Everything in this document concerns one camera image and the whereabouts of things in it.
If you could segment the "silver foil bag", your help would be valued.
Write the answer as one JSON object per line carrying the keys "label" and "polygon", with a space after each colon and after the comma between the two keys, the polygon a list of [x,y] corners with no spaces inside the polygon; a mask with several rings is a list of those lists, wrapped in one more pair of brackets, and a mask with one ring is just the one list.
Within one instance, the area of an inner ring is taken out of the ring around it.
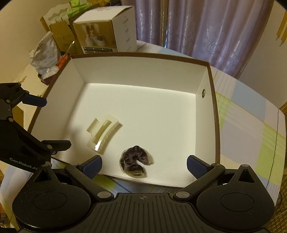
{"label": "silver foil bag", "polygon": [[60,52],[53,38],[53,33],[49,31],[32,53],[31,66],[36,69],[38,74],[44,75],[49,68],[56,66],[59,58]]}

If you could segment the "white wooden organizer rack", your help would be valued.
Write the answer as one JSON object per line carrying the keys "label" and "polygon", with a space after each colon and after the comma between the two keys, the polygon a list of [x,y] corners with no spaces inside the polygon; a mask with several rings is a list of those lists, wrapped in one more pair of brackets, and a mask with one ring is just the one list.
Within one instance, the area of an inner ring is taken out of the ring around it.
{"label": "white wooden organizer rack", "polygon": [[65,21],[68,25],[70,24],[69,22],[69,17],[68,13],[72,12],[72,7],[70,6],[69,3],[65,4],[59,4],[53,8],[51,8],[46,15],[44,15],[41,19],[40,22],[45,29],[46,32],[50,31],[50,26],[52,24],[58,23],[60,21]]}

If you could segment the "brown white storage box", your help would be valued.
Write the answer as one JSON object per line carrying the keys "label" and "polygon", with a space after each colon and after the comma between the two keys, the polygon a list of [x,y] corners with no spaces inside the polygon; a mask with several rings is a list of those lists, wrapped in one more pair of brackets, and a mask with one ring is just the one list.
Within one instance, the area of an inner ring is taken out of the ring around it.
{"label": "brown white storage box", "polygon": [[155,53],[74,55],[49,85],[47,105],[36,110],[28,131],[39,140],[69,140],[56,157],[80,164],[97,152],[91,125],[111,130],[101,151],[101,173],[129,180],[119,160],[138,145],[152,164],[140,182],[185,187],[194,181],[187,158],[220,161],[215,88],[208,62]]}

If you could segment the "dark red desk tray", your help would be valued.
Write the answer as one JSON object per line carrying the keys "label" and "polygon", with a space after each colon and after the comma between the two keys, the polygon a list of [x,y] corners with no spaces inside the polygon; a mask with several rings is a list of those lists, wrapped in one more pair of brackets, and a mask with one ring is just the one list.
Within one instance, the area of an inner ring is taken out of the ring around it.
{"label": "dark red desk tray", "polygon": [[44,75],[38,74],[37,76],[41,80],[42,83],[48,85],[53,78],[56,76],[58,71],[67,63],[67,60],[69,59],[70,55],[64,55],[62,56],[56,66],[53,66],[49,68]]}

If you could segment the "purple curtain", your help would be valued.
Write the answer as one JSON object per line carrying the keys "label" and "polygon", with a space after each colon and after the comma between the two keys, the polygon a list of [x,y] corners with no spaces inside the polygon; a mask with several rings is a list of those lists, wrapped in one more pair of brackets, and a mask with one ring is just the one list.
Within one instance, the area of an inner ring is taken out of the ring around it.
{"label": "purple curtain", "polygon": [[267,25],[273,1],[122,1],[135,8],[137,39],[239,78]]}

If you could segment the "cream hair claw clip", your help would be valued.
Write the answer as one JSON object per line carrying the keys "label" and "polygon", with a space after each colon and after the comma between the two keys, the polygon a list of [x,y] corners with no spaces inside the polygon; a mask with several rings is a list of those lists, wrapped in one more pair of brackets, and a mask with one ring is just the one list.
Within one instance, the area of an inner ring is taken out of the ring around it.
{"label": "cream hair claw clip", "polygon": [[97,153],[103,154],[110,139],[121,128],[122,124],[112,115],[106,115],[101,120],[94,119],[87,128],[90,138],[87,146]]}

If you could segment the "dark purple velvet scrunchie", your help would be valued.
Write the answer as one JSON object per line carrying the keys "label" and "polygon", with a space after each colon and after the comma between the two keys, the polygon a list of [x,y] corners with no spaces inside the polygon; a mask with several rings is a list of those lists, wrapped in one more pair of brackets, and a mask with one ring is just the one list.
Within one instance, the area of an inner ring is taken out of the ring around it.
{"label": "dark purple velvet scrunchie", "polygon": [[149,166],[153,164],[153,158],[146,149],[135,145],[122,152],[119,164],[124,174],[133,178],[144,178],[146,172],[141,164]]}

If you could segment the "white product carton box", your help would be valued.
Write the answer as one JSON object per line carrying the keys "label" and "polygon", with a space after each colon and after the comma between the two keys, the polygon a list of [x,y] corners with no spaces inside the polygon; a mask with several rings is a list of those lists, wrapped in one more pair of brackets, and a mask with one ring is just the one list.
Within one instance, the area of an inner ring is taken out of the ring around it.
{"label": "white product carton box", "polygon": [[83,53],[136,52],[134,6],[99,7],[73,22]]}

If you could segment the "brown cardboard box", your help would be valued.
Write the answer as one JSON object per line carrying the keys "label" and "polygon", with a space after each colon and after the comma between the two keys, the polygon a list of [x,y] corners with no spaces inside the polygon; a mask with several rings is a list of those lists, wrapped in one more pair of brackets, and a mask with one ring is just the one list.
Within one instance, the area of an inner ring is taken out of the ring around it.
{"label": "brown cardboard box", "polygon": [[66,52],[74,41],[74,44],[69,50],[69,54],[77,54],[76,37],[65,21],[51,24],[50,29],[61,52]]}

